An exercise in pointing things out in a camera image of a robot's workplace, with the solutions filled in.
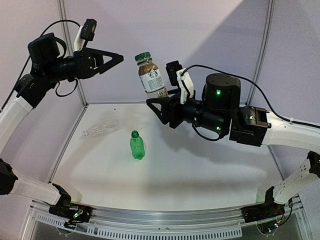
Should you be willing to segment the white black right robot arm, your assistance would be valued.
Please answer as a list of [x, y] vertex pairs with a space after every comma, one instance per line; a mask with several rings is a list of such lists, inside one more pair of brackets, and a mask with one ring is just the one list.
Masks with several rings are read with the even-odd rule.
[[171, 128], [187, 122], [194, 130], [204, 128], [228, 136], [239, 144], [259, 147], [282, 145], [308, 150], [299, 168], [284, 181], [265, 192], [264, 202], [244, 207], [247, 217], [269, 218], [284, 213], [284, 206], [306, 185], [320, 178], [320, 129], [309, 123], [285, 121], [274, 112], [254, 106], [240, 106], [241, 83], [222, 73], [206, 77], [201, 99], [195, 99], [178, 81], [171, 97], [152, 98], [147, 106]]

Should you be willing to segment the coffee bottle with dark cap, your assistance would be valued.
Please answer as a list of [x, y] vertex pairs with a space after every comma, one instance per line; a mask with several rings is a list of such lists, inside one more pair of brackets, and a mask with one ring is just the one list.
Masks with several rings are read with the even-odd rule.
[[134, 57], [138, 66], [138, 76], [148, 99], [168, 97], [168, 91], [158, 66], [153, 63], [149, 51]]

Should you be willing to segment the green plastic bottle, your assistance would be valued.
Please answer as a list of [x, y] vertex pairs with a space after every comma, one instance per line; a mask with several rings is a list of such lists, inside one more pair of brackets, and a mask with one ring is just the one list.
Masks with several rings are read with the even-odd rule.
[[145, 157], [144, 141], [137, 130], [131, 132], [130, 149], [134, 159], [142, 160]]

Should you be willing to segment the clear plastic bottle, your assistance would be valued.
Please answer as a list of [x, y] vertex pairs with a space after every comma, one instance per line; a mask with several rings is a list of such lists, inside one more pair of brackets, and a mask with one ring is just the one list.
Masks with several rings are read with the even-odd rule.
[[120, 130], [119, 120], [110, 120], [90, 126], [82, 132], [84, 137], [104, 136]]

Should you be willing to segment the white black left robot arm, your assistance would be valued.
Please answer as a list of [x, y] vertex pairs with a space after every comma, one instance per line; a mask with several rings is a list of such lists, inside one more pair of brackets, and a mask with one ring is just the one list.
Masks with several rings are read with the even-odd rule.
[[[118, 53], [86, 46], [74, 51], [72, 56], [65, 56], [60, 53], [59, 45], [67, 48], [66, 43], [52, 32], [28, 44], [31, 71], [18, 81], [0, 114], [2, 150], [24, 118], [61, 81], [77, 82], [102, 75], [124, 60]], [[71, 196], [61, 186], [23, 177], [4, 160], [0, 161], [0, 193], [45, 202], [54, 206], [63, 217], [70, 217], [75, 211]]]

